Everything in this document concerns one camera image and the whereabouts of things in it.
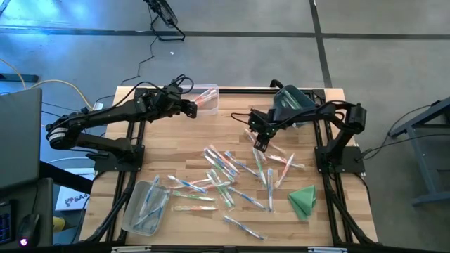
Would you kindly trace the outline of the folded green cloth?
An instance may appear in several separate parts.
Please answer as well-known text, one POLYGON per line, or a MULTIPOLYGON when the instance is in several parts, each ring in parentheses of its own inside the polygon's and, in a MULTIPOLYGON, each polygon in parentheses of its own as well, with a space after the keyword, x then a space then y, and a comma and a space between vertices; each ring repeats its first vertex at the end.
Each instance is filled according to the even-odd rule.
POLYGON ((300 221, 306 221, 316 205, 316 186, 311 185, 288 194, 288 201, 300 221))

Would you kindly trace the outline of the black floor bar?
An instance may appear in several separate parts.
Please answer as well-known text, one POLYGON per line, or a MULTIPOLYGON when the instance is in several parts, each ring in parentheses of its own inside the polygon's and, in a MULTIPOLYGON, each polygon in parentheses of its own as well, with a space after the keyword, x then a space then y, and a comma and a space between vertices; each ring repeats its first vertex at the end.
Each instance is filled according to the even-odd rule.
POLYGON ((24 74, 19 76, 18 74, 4 74, 0 73, 0 81, 5 82, 29 82, 29 83, 36 83, 39 81, 38 75, 33 74, 24 74))

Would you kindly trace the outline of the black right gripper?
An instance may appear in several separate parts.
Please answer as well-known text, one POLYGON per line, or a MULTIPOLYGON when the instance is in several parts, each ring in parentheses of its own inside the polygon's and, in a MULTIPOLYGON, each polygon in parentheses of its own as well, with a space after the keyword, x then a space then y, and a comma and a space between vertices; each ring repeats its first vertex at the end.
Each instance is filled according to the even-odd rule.
POLYGON ((268 114, 256 109, 250 110, 248 124, 251 132, 255 132, 258 135, 258 139, 254 139, 253 148, 265 152, 269 146, 270 139, 276 135, 278 127, 274 123, 268 122, 268 114))

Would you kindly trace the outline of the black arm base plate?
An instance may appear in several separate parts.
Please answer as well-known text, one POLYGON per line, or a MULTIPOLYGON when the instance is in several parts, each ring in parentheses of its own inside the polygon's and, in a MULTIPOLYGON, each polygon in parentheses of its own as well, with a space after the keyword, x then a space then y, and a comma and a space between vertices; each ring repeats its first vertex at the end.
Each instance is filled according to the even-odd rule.
POLYGON ((357 146, 345 146, 337 150, 327 147, 315 147, 314 156, 319 173, 363 173, 364 163, 361 160, 361 149, 357 146))
POLYGON ((99 150, 86 157, 94 161, 96 171, 137 172, 142 168, 144 152, 144 145, 130 145, 125 149, 99 150))

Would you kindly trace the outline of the white printed cardboard box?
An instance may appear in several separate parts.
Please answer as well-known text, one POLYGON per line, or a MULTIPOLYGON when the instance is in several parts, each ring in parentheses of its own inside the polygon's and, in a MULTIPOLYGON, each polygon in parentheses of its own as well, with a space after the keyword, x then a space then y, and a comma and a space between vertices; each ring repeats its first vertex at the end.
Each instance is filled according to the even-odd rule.
MULTIPOLYGON (((71 174, 75 174, 81 176, 83 178, 89 179, 92 181, 95 177, 94 168, 68 168, 65 169, 67 172, 71 174)), ((85 203, 88 203, 88 193, 83 193, 80 191, 73 190, 71 188, 67 188, 65 186, 61 186, 58 194, 58 198, 56 201, 56 211, 73 211, 84 209, 85 203)))

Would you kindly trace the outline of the blue-grey metal table frame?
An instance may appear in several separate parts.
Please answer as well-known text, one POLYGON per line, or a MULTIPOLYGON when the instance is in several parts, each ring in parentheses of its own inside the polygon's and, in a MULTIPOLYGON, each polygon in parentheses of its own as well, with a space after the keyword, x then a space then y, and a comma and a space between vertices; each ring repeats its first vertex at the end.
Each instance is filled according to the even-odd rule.
POLYGON ((388 131, 390 138, 407 134, 427 192, 412 205, 450 200, 450 96, 388 131))

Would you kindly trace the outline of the dark desk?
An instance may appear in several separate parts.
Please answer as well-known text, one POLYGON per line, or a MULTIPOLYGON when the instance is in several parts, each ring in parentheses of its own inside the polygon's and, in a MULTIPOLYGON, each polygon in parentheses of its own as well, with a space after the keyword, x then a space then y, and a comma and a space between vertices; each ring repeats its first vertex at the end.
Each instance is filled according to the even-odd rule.
POLYGON ((21 220, 28 214, 40 215, 39 243, 36 247, 46 247, 53 244, 53 180, 40 179, 34 183, 22 185, 18 188, 0 192, 0 202, 13 200, 15 237, 14 241, 0 245, 1 250, 32 248, 18 246, 18 226, 21 220))

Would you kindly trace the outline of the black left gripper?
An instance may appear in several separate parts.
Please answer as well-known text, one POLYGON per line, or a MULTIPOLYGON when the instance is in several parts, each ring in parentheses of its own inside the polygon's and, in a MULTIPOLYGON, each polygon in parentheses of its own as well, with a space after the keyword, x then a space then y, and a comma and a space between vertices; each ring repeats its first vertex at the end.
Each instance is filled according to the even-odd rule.
POLYGON ((195 119, 198 106, 191 100, 182 99, 181 93, 183 91, 182 88, 177 86, 167 86, 162 91, 159 91, 153 99, 153 105, 157 111, 155 118, 171 117, 183 112, 187 117, 195 119))

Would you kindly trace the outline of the black computer mouse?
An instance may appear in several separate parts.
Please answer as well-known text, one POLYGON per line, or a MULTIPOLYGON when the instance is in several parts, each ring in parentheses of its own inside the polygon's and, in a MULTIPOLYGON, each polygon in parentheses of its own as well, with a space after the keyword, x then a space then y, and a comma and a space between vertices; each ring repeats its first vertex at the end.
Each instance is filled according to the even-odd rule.
POLYGON ((26 215, 18 226, 18 246, 36 247, 40 239, 39 230, 40 215, 34 213, 26 215))

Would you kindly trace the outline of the green toothbrush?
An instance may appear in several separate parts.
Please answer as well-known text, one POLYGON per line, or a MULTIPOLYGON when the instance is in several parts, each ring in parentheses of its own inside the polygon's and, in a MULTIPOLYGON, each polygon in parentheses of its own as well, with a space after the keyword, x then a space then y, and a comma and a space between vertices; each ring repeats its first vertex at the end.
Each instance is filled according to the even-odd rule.
POLYGON ((212 178, 214 179, 214 182, 216 184, 219 184, 219 188, 222 190, 223 194, 225 195, 225 198, 230 202, 231 206, 234 206, 235 202, 233 201, 233 198, 231 197, 230 193, 228 192, 226 186, 223 184, 223 182, 217 175, 216 171, 214 169, 211 169, 210 173, 212 175, 212 178))
POLYGON ((262 169, 262 163, 261 163, 261 160, 260 160, 260 156, 259 156, 258 150, 253 148, 252 152, 253 152, 253 155, 255 157, 255 163, 256 163, 257 168, 258 168, 258 172, 257 172, 258 177, 261 180, 262 185, 266 188, 267 187, 266 179, 265 179, 264 172, 263 172, 263 169, 262 169))
POLYGON ((192 200, 202 200, 202 201, 207 201, 207 202, 215 202, 216 201, 216 199, 213 197, 192 195, 192 194, 187 194, 187 193, 181 193, 179 191, 172 191, 172 195, 177 196, 177 197, 184 197, 184 198, 188 198, 188 199, 192 199, 192 200))
POLYGON ((228 174, 225 170, 223 170, 211 157, 205 156, 205 159, 217 170, 219 170, 225 177, 231 181, 234 182, 234 178, 228 174))
POLYGON ((297 101, 292 97, 292 95, 288 91, 283 91, 282 101, 293 109, 298 109, 299 107, 297 101))
POLYGON ((215 174, 215 172, 213 170, 207 171, 206 174, 211 179, 213 186, 218 190, 225 205, 228 208, 231 208, 233 206, 233 204, 231 203, 230 199, 227 197, 226 191, 225 191, 223 185, 221 184, 219 177, 215 174))

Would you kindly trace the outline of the black keyboard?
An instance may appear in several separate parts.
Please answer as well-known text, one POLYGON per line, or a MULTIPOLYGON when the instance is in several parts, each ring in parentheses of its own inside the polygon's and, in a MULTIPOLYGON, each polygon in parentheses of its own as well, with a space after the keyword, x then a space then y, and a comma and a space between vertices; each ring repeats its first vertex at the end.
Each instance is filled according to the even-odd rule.
POLYGON ((0 202, 0 245, 14 241, 15 219, 13 200, 0 202))

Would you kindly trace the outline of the dark grey monitor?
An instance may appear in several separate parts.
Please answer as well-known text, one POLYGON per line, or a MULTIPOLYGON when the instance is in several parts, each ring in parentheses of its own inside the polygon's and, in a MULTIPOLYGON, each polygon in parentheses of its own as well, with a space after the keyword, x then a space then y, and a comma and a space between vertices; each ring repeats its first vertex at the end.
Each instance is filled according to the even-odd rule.
POLYGON ((0 96, 0 190, 39 177, 41 89, 0 96))

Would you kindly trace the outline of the black desk beam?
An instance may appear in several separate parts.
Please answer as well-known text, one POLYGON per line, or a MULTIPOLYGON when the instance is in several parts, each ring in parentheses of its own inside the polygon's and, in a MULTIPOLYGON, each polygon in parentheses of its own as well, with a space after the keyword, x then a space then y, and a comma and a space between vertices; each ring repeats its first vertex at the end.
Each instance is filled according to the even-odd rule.
POLYGON ((47 162, 39 163, 39 178, 51 178, 53 182, 71 188, 73 190, 79 191, 81 193, 90 194, 93 181, 84 178, 83 176, 72 174, 68 171, 60 169, 47 162))

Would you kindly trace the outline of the clear plastic bin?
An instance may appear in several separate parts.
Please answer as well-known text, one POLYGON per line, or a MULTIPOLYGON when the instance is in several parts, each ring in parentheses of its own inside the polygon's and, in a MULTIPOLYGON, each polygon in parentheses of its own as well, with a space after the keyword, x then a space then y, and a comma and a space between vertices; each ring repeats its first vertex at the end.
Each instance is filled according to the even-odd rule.
POLYGON ((193 88, 188 92, 183 94, 181 97, 183 99, 191 100, 197 98, 201 93, 208 90, 209 88, 215 88, 217 96, 217 104, 213 108, 199 108, 197 110, 197 116, 211 116, 216 115, 219 111, 219 87, 216 84, 194 84, 193 88))

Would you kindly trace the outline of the grey translucent tray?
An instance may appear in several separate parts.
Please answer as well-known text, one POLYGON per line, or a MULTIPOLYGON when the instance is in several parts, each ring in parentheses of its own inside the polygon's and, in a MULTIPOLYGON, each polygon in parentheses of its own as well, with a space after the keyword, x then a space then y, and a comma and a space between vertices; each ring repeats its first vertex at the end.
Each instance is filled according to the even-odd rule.
POLYGON ((157 184, 153 188, 150 204, 148 206, 148 213, 160 205, 164 205, 158 219, 154 219, 152 223, 146 223, 143 227, 134 228, 135 223, 140 219, 139 212, 150 186, 151 182, 148 181, 138 181, 136 183, 129 204, 124 212, 121 225, 122 230, 150 237, 155 234, 160 227, 169 202, 170 191, 168 188, 157 184))

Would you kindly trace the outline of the black floor fan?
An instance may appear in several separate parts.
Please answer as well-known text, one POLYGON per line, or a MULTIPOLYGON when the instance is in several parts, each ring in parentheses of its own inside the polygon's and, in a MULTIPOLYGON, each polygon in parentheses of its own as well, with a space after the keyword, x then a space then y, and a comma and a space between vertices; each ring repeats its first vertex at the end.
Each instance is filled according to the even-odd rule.
POLYGON ((157 17, 151 18, 150 30, 160 41, 184 41, 186 35, 183 31, 181 31, 178 27, 178 19, 176 14, 167 3, 167 0, 143 0, 146 3, 148 10, 154 12, 157 17), (163 38, 163 35, 157 32, 154 28, 154 24, 158 19, 161 19, 163 23, 168 27, 175 29, 181 36, 174 38, 163 38))

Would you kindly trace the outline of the dark teal plastic bin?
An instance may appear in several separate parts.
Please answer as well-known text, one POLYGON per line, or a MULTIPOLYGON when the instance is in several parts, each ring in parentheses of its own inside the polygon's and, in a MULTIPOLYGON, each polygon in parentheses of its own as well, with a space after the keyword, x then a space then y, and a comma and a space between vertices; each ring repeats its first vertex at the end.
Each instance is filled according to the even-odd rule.
POLYGON ((273 120, 275 125, 279 125, 281 128, 283 125, 282 123, 298 113, 300 110, 307 109, 307 108, 313 108, 315 106, 315 102, 310 99, 305 93, 294 87, 293 85, 287 85, 284 86, 281 90, 279 90, 275 96, 274 96, 274 104, 273 109, 275 110, 273 115, 273 120), (293 108, 280 108, 277 105, 277 97, 279 94, 282 94, 283 91, 288 91, 300 104, 301 109, 296 110, 293 108))

